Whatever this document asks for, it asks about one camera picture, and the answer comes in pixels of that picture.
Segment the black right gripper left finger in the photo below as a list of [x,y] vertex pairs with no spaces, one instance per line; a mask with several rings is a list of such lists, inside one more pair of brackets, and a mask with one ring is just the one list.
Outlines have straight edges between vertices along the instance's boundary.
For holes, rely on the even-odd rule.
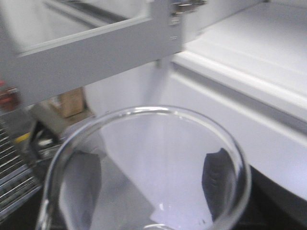
[[101,190],[101,164],[96,154],[78,151],[69,160],[59,194],[59,209],[69,230],[88,230]]

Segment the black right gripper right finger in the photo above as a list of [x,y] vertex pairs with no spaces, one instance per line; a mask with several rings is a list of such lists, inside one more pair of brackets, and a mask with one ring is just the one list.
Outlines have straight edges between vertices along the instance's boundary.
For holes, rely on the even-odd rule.
[[213,221],[233,202],[236,173],[228,152],[221,148],[204,159],[201,185]]

